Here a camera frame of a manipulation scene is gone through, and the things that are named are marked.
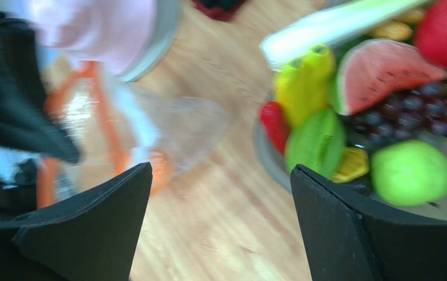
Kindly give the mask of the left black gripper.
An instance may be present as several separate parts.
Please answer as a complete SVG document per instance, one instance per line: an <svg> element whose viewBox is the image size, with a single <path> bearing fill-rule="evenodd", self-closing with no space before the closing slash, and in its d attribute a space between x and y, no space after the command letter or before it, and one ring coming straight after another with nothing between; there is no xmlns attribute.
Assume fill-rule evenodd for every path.
<svg viewBox="0 0 447 281"><path fill-rule="evenodd" d="M47 92L35 45L26 21L0 12L0 146L76 164L78 148L43 110Z"/></svg>

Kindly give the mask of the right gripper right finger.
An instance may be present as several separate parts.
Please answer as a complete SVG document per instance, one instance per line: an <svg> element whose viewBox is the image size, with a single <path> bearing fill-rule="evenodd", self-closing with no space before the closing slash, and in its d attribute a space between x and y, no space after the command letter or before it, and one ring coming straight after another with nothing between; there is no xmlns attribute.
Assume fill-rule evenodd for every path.
<svg viewBox="0 0 447 281"><path fill-rule="evenodd" d="M447 221L390 207L302 165L290 182L313 280L447 280Z"/></svg>

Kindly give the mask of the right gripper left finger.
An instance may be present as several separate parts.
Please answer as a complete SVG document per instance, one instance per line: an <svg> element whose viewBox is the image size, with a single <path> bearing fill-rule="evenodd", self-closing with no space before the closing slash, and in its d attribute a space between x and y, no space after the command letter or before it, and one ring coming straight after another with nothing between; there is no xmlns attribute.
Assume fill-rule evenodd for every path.
<svg viewBox="0 0 447 281"><path fill-rule="evenodd" d="M18 280L128 280L151 183L151 165L142 163L19 216L12 243L30 265Z"/></svg>

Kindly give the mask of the green starfruit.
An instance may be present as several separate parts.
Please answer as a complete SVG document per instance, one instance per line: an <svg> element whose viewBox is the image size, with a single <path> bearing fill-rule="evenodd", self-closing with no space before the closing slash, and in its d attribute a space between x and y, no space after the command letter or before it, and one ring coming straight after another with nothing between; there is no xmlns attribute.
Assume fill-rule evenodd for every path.
<svg viewBox="0 0 447 281"><path fill-rule="evenodd" d="M290 134L284 154L286 171L303 165L330 179L345 147L346 131L338 115L331 109L318 111Z"/></svg>

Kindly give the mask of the clear orange zip top bag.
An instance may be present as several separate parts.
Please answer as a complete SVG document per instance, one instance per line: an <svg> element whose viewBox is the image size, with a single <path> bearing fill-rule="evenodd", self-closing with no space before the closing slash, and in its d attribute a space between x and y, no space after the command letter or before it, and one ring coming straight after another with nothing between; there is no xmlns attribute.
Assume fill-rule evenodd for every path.
<svg viewBox="0 0 447 281"><path fill-rule="evenodd" d="M71 134L76 165L46 157L37 173L37 207L48 207L148 162L152 194L195 167L230 123L217 103L167 99L108 74L94 61L73 71L46 98L44 111Z"/></svg>

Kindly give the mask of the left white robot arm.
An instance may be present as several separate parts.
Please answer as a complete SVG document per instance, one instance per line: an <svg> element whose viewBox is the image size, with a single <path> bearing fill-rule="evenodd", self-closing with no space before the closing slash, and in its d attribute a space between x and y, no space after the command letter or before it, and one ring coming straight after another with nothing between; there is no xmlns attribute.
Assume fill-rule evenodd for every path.
<svg viewBox="0 0 447 281"><path fill-rule="evenodd" d="M37 167L44 156L71 164L80 153L44 111L35 33L0 12L0 221L36 209Z"/></svg>

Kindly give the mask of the yellow corn piece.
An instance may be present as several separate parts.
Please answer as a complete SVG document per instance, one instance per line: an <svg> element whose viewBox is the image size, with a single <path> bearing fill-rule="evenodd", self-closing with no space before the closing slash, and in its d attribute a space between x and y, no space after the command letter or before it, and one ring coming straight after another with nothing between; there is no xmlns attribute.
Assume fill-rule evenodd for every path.
<svg viewBox="0 0 447 281"><path fill-rule="evenodd" d="M348 183L369 172L369 155L360 148L346 147L338 170L331 177L334 183Z"/></svg>

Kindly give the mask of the green apple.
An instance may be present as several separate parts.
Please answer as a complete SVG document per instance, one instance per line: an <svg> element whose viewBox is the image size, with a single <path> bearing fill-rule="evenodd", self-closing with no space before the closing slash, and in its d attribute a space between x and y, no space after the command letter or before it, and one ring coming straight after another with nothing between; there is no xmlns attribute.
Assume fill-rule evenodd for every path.
<svg viewBox="0 0 447 281"><path fill-rule="evenodd" d="M447 157L421 140L373 153L370 173L374 191L395 206L423 205L447 196Z"/></svg>

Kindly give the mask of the pink hat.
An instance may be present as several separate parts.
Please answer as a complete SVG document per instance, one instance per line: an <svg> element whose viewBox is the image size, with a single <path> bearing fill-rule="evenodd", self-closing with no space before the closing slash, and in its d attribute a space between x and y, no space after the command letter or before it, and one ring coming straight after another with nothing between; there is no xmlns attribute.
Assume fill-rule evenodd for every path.
<svg viewBox="0 0 447 281"><path fill-rule="evenodd" d="M78 69L88 61L136 81L167 54L181 20L181 1L25 1L37 41L63 52Z"/></svg>

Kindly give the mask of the red chili pepper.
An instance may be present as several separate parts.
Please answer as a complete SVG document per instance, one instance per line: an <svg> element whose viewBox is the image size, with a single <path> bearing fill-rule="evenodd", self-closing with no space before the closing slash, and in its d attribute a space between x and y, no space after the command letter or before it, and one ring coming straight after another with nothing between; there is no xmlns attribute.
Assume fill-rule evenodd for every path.
<svg viewBox="0 0 447 281"><path fill-rule="evenodd" d="M291 130L281 105L276 101L264 102L259 111L259 119L270 143L284 155Z"/></svg>

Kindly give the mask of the yellow bananas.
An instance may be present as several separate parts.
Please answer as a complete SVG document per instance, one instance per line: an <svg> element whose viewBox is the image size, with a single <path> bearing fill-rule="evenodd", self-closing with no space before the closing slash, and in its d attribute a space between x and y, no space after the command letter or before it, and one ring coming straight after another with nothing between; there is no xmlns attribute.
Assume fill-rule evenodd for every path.
<svg viewBox="0 0 447 281"><path fill-rule="evenodd" d="M281 105L291 128L299 127L312 114L328 107L328 92L335 70L333 51L318 44L276 74L274 100Z"/></svg>

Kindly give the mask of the dark purple grapes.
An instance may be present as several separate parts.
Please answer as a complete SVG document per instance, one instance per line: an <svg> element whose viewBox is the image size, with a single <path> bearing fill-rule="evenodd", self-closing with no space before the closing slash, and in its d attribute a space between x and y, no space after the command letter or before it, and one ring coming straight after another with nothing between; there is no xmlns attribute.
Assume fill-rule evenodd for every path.
<svg viewBox="0 0 447 281"><path fill-rule="evenodd" d="M349 132L365 139L365 147L415 139L424 131L447 138L447 80L397 92L342 121Z"/></svg>

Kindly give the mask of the watermelon slice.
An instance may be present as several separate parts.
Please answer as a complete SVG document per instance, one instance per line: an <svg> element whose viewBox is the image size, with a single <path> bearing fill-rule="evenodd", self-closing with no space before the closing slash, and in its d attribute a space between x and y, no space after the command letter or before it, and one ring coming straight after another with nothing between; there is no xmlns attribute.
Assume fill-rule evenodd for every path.
<svg viewBox="0 0 447 281"><path fill-rule="evenodd" d="M354 115L397 91L445 79L447 70L427 62L415 46L390 39L365 40L338 63L331 104L340 115Z"/></svg>

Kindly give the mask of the green white leek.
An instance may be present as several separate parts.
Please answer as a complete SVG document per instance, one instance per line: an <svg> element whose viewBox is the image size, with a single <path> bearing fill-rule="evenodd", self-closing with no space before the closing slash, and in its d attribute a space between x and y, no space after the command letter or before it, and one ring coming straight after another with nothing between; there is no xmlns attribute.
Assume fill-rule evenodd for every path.
<svg viewBox="0 0 447 281"><path fill-rule="evenodd" d="M316 44L335 46L427 3L424 0L351 1L314 12L266 36L260 49L270 69L277 71Z"/></svg>

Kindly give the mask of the red cloth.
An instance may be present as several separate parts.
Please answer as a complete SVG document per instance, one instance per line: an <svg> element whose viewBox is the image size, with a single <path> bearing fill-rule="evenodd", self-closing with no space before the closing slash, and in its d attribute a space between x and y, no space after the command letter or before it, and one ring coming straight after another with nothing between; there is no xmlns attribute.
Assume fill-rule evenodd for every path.
<svg viewBox="0 0 447 281"><path fill-rule="evenodd" d="M229 22L246 0L192 0L195 8L207 17Z"/></svg>

